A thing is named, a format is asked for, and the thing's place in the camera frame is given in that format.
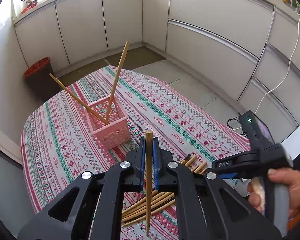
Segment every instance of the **power cord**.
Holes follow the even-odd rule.
[[[231,127],[231,125],[229,125],[229,122],[230,122],[230,121],[232,121],[232,120],[236,120],[237,122],[239,122],[239,123],[240,123],[240,121],[239,121],[237,118],[239,118],[239,116],[237,116],[237,117],[234,117],[234,118],[231,118],[231,119],[229,119],[229,120],[227,121],[227,126],[228,126],[229,128],[231,128],[233,131],[235,131],[235,130],[238,130],[238,129],[242,128],[242,126],[241,126],[241,127],[239,127],[239,128],[235,128],[235,129],[233,129],[233,128]],[[242,132],[242,134],[240,134],[240,135],[242,135],[242,136],[244,136],[244,137],[247,137],[247,135],[246,135],[244,132]]]
[[[299,15],[299,20],[298,20],[298,36],[297,36],[297,42],[296,42],[296,45],[294,46],[293,52],[292,52],[291,57],[290,57],[290,60],[289,60],[289,65],[288,65],[288,71],[287,71],[287,74],[286,74],[286,76],[284,77],[284,79],[283,79],[283,80],[282,80],[282,81],[281,81],[274,89],[271,89],[270,91],[268,91],[268,92],[263,96],[263,98],[261,99],[261,101],[260,101],[260,103],[259,103],[259,105],[258,105],[256,111],[254,112],[254,114],[256,114],[256,112],[258,111],[258,109],[259,109],[259,107],[260,107],[260,105],[261,105],[262,100],[263,100],[269,93],[271,93],[272,91],[276,90],[276,89],[277,89],[277,88],[278,88],[278,87],[286,80],[286,78],[287,78],[287,76],[288,76],[288,74],[289,74],[292,56],[293,56],[293,54],[294,54],[294,52],[295,52],[295,50],[296,50],[296,48],[297,48],[298,41],[299,41],[300,14],[299,14],[299,13],[297,13],[297,14]]]

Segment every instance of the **patterned tablecloth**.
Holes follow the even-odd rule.
[[[84,102],[110,93],[116,67],[97,70],[69,86]],[[154,131],[160,147],[180,162],[187,154],[198,156],[194,167],[249,149],[247,139],[220,124],[165,82],[122,70],[116,94],[129,115],[131,141],[110,151],[91,136],[83,107],[61,91],[26,121],[21,152],[26,185],[35,211],[41,210],[84,171],[100,173],[137,147],[146,130]],[[235,181],[228,181],[234,186]],[[123,208],[141,198],[125,193]],[[122,227],[121,239],[146,239],[145,221]],[[178,239],[176,208],[171,206],[151,218],[150,238]]]

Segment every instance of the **black cable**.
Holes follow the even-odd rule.
[[[234,118],[229,119],[229,120],[227,121],[227,126],[228,126],[229,128],[231,128],[232,130],[234,130],[234,129],[231,127],[231,125],[229,125],[229,122],[232,121],[232,120],[236,120],[237,122],[240,123],[240,121],[237,119],[237,118],[239,118],[239,117],[240,117],[240,116],[236,116],[236,117],[234,117]],[[242,132],[242,134],[240,134],[240,135],[244,136],[245,138],[247,137],[247,135],[246,135],[244,132]]]

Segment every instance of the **trash can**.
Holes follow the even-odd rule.
[[[50,58],[45,57],[34,63],[23,74],[26,84],[43,102],[60,91],[59,85],[49,76],[50,73],[53,73]]]

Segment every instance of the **das logo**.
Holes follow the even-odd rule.
[[[230,162],[219,163],[218,167],[228,166],[229,164],[230,164]]]

